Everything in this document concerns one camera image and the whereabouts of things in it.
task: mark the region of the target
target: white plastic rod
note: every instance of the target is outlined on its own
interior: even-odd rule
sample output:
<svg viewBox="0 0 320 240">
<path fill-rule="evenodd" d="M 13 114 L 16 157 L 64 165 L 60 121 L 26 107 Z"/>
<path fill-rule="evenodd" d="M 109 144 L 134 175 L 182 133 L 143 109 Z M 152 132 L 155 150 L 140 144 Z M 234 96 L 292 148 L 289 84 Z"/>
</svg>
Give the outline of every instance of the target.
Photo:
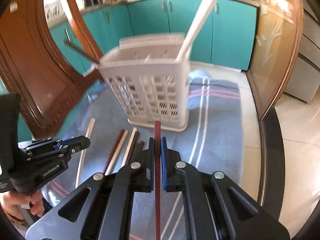
<svg viewBox="0 0 320 240">
<path fill-rule="evenodd" d="M 187 36 L 181 46 L 176 61 L 181 61 L 185 58 L 186 53 L 188 52 L 190 46 L 197 37 L 199 31 L 201 30 L 204 22 L 207 20 L 216 2 L 217 0 L 202 0 L 196 13 L 196 16 L 193 19 L 193 22 L 189 28 Z"/>
<path fill-rule="evenodd" d="M 123 161 L 122 161 L 122 164 L 121 164 L 121 167 L 125 166 L 125 163 L 127 161 L 127 158 L 129 156 L 129 151 L 130 151 L 130 148 L 131 148 L 131 144 L 132 144 L 132 141 L 133 141 L 133 138 L 134 138 L 134 135 L 136 134 L 137 132 L 137 128 L 133 128 L 132 129 L 132 133 L 131 133 L 131 136 L 130 136 L 130 139 L 129 139 L 129 143 L 128 143 L 128 146 L 125 150 L 125 153 L 124 153 L 124 158 L 123 158 Z"/>
<path fill-rule="evenodd" d="M 91 118 L 88 124 L 88 128 L 87 128 L 87 132 L 85 134 L 85 136 L 90 139 L 91 133 L 92 133 L 92 129 L 93 129 L 93 125 L 94 122 L 96 121 L 96 119 Z M 82 172 L 82 168 L 83 168 L 83 164 L 84 164 L 84 158 L 85 158 L 85 154 L 87 152 L 87 149 L 84 149 L 81 151 L 81 156 L 80 156 L 80 161 L 79 161 L 79 166 L 78 166 L 78 172 L 77 172 L 77 178 L 76 178 L 76 188 L 79 186 L 79 181 L 80 181 L 80 176 L 81 176 L 81 172 Z"/>
<path fill-rule="evenodd" d="M 112 170 L 113 170 L 113 166 L 114 166 L 115 163 L 116 163 L 116 160 L 117 160 L 117 158 L 118 158 L 118 155 L 119 155 L 119 153 L 120 153 L 120 150 L 121 150 L 121 148 L 122 148 L 122 145 L 124 144 L 124 141 L 125 141 L 125 138 L 127 137 L 127 135 L 128 135 L 128 131 L 126 130 L 126 131 L 124 131 L 124 133 L 123 133 L 123 135 L 122 135 L 122 137 L 121 137 L 121 140 L 120 140 L 120 142 L 119 142 L 119 144 L 118 144 L 118 146 L 117 146 L 117 149 L 115 150 L 115 153 L 114 153 L 114 155 L 113 155 L 113 157 L 112 157 L 112 159 L 111 159 L 111 162 L 110 162 L 110 164 L 109 164 L 109 166 L 108 166 L 108 168 L 107 168 L 107 171 L 106 171 L 106 173 L 105 173 L 104 175 L 109 175 L 109 174 L 111 174 L 111 172 L 112 172 Z"/>
</svg>

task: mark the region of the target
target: cabinet handle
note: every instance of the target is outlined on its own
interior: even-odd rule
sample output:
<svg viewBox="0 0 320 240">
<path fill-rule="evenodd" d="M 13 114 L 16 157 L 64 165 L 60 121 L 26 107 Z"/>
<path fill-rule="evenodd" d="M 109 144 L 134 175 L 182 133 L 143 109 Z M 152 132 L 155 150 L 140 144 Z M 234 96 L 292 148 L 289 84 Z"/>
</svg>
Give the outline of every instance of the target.
<svg viewBox="0 0 320 240">
<path fill-rule="evenodd" d="M 219 5 L 217 3 L 215 3 L 215 5 L 214 5 L 214 12 L 216 14 L 219 14 Z"/>
<path fill-rule="evenodd" d="M 172 12 L 172 3 L 170 1 L 168 1 L 168 10 Z"/>
<path fill-rule="evenodd" d="M 165 12 L 166 9 L 165 9 L 165 4 L 164 4 L 164 1 L 161 2 L 161 6 L 162 6 L 162 10 Z"/>
<path fill-rule="evenodd" d="M 67 35 L 67 38 L 68 38 L 69 42 L 71 42 L 71 41 L 70 41 L 70 36 L 69 36 L 69 33 L 68 33 L 67 28 L 65 28 L 65 31 L 66 31 L 66 35 Z"/>
<path fill-rule="evenodd" d="M 110 17 L 109 17 L 108 12 L 106 12 L 106 17 L 107 17 L 108 23 L 110 24 Z"/>
</svg>

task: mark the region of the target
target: white floor tile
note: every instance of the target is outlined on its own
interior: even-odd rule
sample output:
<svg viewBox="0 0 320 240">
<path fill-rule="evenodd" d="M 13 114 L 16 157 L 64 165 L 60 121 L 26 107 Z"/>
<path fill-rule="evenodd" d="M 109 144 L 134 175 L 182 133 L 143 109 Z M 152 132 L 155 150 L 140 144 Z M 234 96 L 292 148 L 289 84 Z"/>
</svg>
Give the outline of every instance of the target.
<svg viewBox="0 0 320 240">
<path fill-rule="evenodd" d="M 194 70 L 203 69 L 206 70 L 213 79 L 222 79 L 235 82 L 239 87 L 250 88 L 247 76 L 243 72 L 234 71 L 231 69 L 209 65 L 209 64 L 195 64 Z"/>
<path fill-rule="evenodd" d="M 279 221 L 293 237 L 320 198 L 320 146 L 284 140 L 285 188 Z"/>
<path fill-rule="evenodd" d="M 243 144 L 245 147 L 261 148 L 259 123 L 250 89 L 240 88 Z"/>
<path fill-rule="evenodd" d="M 320 145 L 320 90 L 307 104 L 283 94 L 276 103 L 276 112 L 285 140 Z"/>
<path fill-rule="evenodd" d="M 260 149 L 244 147 L 244 166 L 240 186 L 250 197 L 256 201 L 258 199 L 260 172 Z"/>
</svg>

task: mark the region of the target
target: blue mat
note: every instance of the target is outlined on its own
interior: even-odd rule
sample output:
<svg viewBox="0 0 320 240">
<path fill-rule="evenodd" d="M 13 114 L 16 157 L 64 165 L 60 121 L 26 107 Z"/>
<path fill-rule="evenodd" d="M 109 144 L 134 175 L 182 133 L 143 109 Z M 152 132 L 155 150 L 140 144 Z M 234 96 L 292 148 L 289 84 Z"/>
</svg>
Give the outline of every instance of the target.
<svg viewBox="0 0 320 240">
<path fill-rule="evenodd" d="M 166 136 L 168 148 L 180 152 L 182 160 L 190 162 L 206 173 L 223 171 L 239 184 L 243 164 L 243 135 L 238 86 L 229 81 L 211 79 L 204 71 L 191 72 L 189 83 L 190 114 L 187 129 L 179 133 L 162 130 L 162 136 Z M 110 89 L 103 91 L 84 113 L 77 136 L 85 134 L 89 119 L 92 117 L 96 122 L 80 182 L 103 170 L 119 131 L 121 129 L 131 131 L 133 127 L 128 123 Z M 138 127 L 138 130 L 139 140 L 143 140 L 147 148 L 149 137 L 153 137 L 153 130 L 143 127 Z M 125 147 L 119 155 L 114 172 L 121 166 L 124 151 Z M 57 204 L 63 195 L 74 189 L 79 159 L 80 154 L 73 155 L 69 169 L 55 179 L 55 184 L 48 185 L 52 204 Z M 178 193 L 162 192 L 161 230 L 166 227 L 163 240 L 186 239 L 184 215 L 181 212 L 182 198 L 177 200 L 177 196 Z M 131 234 L 144 240 L 155 239 L 153 193 L 135 194 Z"/>
</svg>

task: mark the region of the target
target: wooden stick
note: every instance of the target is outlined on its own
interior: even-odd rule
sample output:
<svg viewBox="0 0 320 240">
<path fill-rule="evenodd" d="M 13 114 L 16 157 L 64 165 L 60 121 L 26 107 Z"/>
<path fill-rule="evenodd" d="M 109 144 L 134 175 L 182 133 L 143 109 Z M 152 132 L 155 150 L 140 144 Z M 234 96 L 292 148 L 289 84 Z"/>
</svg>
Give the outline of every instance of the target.
<svg viewBox="0 0 320 240">
<path fill-rule="evenodd" d="M 131 156 L 132 156 L 132 154 L 133 154 L 133 150 L 134 150 L 134 147 L 135 147 L 135 145 L 136 145 L 136 142 L 137 142 L 137 140 L 138 140 L 139 135 L 140 135 L 140 133 L 139 133 L 139 131 L 137 130 L 137 132 L 135 133 L 135 135 L 134 135 L 134 137 L 133 137 L 133 141 L 132 141 L 132 144 L 131 144 L 131 147 L 130 147 L 130 150 L 129 150 L 129 155 L 128 155 L 128 158 L 127 158 L 127 160 L 126 160 L 126 162 L 125 162 L 125 165 L 127 165 L 127 164 L 130 162 L 130 160 L 131 160 Z"/>
<path fill-rule="evenodd" d="M 94 125 L 95 121 L 96 121 L 96 119 L 94 119 L 94 118 L 91 118 L 90 121 L 89 121 L 87 132 L 85 134 L 85 136 L 88 139 L 90 139 L 90 136 L 91 136 L 91 133 L 92 133 L 92 129 L 93 129 L 93 125 Z M 80 161 L 79 161 L 79 165 L 78 165 L 77 178 L 76 178 L 76 188 L 79 186 L 80 176 L 81 176 L 81 172 L 82 172 L 82 168 L 83 168 L 84 158 L 85 158 L 86 152 L 87 152 L 87 149 L 83 149 L 81 151 Z"/>
<path fill-rule="evenodd" d="M 137 156 L 137 153 L 138 153 L 138 148 L 139 148 L 139 143 L 136 143 L 134 145 L 134 149 L 133 149 L 132 156 L 130 158 L 129 163 L 133 163 L 134 162 L 134 159 L 135 159 L 135 157 Z"/>
<path fill-rule="evenodd" d="M 139 147 L 138 147 L 138 152 L 137 152 L 137 154 L 139 154 L 140 152 L 142 152 L 143 147 L 144 147 L 144 141 L 140 141 L 140 142 L 139 142 Z"/>
<path fill-rule="evenodd" d="M 108 166 L 109 166 L 109 164 L 110 164 L 110 162 L 111 162 L 111 159 L 112 159 L 113 155 L 115 154 L 115 151 L 116 151 L 117 146 L 118 146 L 118 144 L 119 144 L 119 142 L 120 142 L 120 140 L 121 140 L 121 138 L 122 138 L 123 133 L 124 133 L 124 129 L 122 129 L 122 130 L 120 131 L 120 133 L 119 133 L 119 135 L 118 135 L 118 137 L 117 137 L 117 139 L 116 139 L 116 142 L 115 142 L 115 144 L 113 145 L 113 148 L 111 149 L 111 152 L 110 152 L 110 154 L 109 154 L 108 160 L 107 160 L 106 165 L 105 165 L 105 167 L 104 167 L 104 169 L 103 169 L 103 174 L 105 174 L 106 171 L 107 171 L 107 168 L 108 168 Z"/>
<path fill-rule="evenodd" d="M 123 157 L 123 161 L 122 161 L 121 167 L 125 166 L 125 163 L 127 162 L 127 159 L 128 159 L 128 156 L 129 156 L 129 152 L 130 152 L 130 148 L 132 146 L 133 139 L 134 139 L 134 136 L 135 136 L 136 132 L 137 132 L 137 128 L 134 127 L 132 129 L 132 133 L 130 135 L 129 142 L 128 142 L 127 148 L 125 150 L 125 153 L 124 153 L 124 157 Z"/>
<path fill-rule="evenodd" d="M 186 53 L 188 52 L 190 46 L 196 39 L 199 31 L 201 30 L 201 27 L 203 26 L 204 22 L 210 15 L 212 8 L 217 0 L 202 0 L 198 11 L 191 23 L 191 26 L 189 28 L 189 31 L 187 33 L 186 38 L 184 39 L 184 42 L 181 46 L 181 49 L 179 51 L 179 54 L 176 58 L 176 61 L 184 60 Z"/>
<path fill-rule="evenodd" d="M 82 50 L 81 48 L 79 48 L 75 44 L 71 43 L 70 41 L 64 40 L 63 42 L 64 42 L 64 44 L 66 44 L 70 48 L 74 49 L 75 51 L 77 51 L 80 54 L 82 54 L 83 56 L 85 56 L 88 60 L 90 60 L 90 61 L 92 61 L 92 62 L 94 62 L 96 64 L 100 64 L 100 61 L 98 61 L 96 58 L 92 57 L 91 55 L 89 55 L 84 50 Z"/>
<path fill-rule="evenodd" d="M 159 121 L 155 122 L 154 129 L 155 138 L 155 210 L 156 210 L 156 240 L 161 240 L 161 178 L 160 178 L 160 139 L 161 139 L 161 123 Z"/>
<path fill-rule="evenodd" d="M 113 166 L 114 166 L 115 163 L 116 163 L 116 160 L 117 160 L 117 158 L 118 158 L 118 155 L 119 155 L 119 153 L 120 153 L 120 150 L 121 150 L 121 148 L 122 148 L 122 145 L 124 144 L 124 141 L 125 141 L 125 138 L 127 137 L 127 135 L 128 135 L 128 131 L 126 130 L 126 131 L 124 131 L 124 133 L 123 133 L 123 135 L 122 135 L 122 137 L 121 137 L 121 140 L 120 140 L 120 142 L 119 142 L 119 144 L 118 144 L 118 146 L 117 146 L 117 149 L 115 150 L 115 153 L 114 153 L 114 155 L 113 155 L 113 157 L 112 157 L 112 159 L 111 159 L 111 162 L 110 162 L 110 164 L 109 164 L 109 166 L 108 166 L 108 168 L 107 168 L 107 171 L 106 171 L 106 173 L 105 173 L 104 175 L 109 175 L 109 174 L 111 174 L 111 171 L 112 171 L 112 169 L 113 169 Z"/>
</svg>

